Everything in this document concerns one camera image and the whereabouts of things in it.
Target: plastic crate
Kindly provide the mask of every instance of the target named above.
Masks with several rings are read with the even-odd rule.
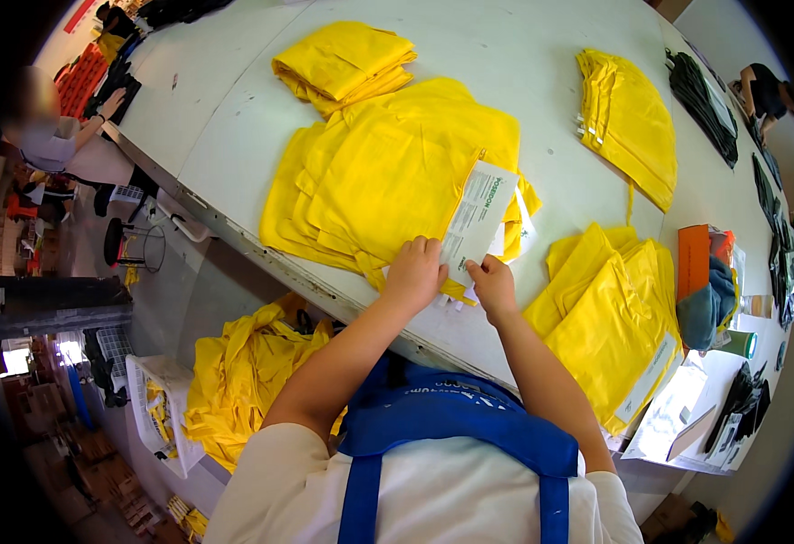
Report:
[[[146,449],[153,455],[158,455],[167,446],[152,416],[146,410],[146,381],[152,379],[165,390],[169,405],[171,422],[174,426],[174,442],[176,443],[178,457],[174,459],[161,459],[168,468],[181,479],[188,477],[188,471],[200,461],[205,453],[204,446],[198,441],[185,438],[182,426],[185,423],[185,399],[188,389],[192,386],[194,373],[180,366],[174,359],[164,355],[152,357],[126,357],[131,405],[134,410],[134,421],[137,423],[137,432]]]
[[[125,334],[125,329],[121,325],[106,326],[95,332],[98,345],[101,347],[101,355],[105,360],[112,359],[113,368],[110,370],[110,378],[113,380],[113,392],[117,393],[122,387],[128,391],[128,377],[124,364],[126,355],[133,355],[131,343]]]

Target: concrete floor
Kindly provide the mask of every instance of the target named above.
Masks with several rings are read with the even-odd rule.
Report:
[[[94,216],[91,193],[83,189],[73,218],[61,227],[62,246],[69,251],[60,271],[69,276],[124,277],[124,269],[111,269],[103,259],[109,217]],[[128,204],[113,203],[108,216],[127,219],[131,209]],[[135,223],[146,225],[144,215],[141,212]],[[126,331],[134,354],[164,354],[192,368],[198,338],[219,336],[226,321],[254,312],[288,289],[219,239],[193,244],[182,233],[169,227],[164,230],[164,262],[158,272],[141,272],[140,281],[131,286],[134,310]],[[140,248],[136,246],[139,243],[139,239],[132,241],[131,249]],[[146,256],[158,262],[159,245],[147,244]],[[104,408],[94,386],[87,390],[87,404],[155,502],[164,505],[176,494],[204,515],[212,515],[230,479],[227,470],[205,456],[188,478],[181,480],[140,441],[131,405]],[[666,494],[680,490],[692,477],[692,473],[644,461],[615,459],[615,463],[640,523]]]

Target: blue apron strap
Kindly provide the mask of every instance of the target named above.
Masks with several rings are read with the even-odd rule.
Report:
[[[381,453],[352,459],[339,522],[338,544],[373,544],[375,541],[381,475]]]
[[[569,482],[539,477],[539,534],[542,544],[569,542]]]

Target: person's right hand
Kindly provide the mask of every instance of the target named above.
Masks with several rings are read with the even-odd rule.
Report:
[[[468,260],[467,272],[475,282],[475,294],[491,325],[499,326],[521,314],[514,299],[514,278],[508,265],[493,255],[485,255],[481,265]]]
[[[125,89],[117,89],[101,106],[101,115],[106,121],[109,121],[110,117],[113,117],[113,114],[120,109],[120,105],[125,102],[125,92]]]

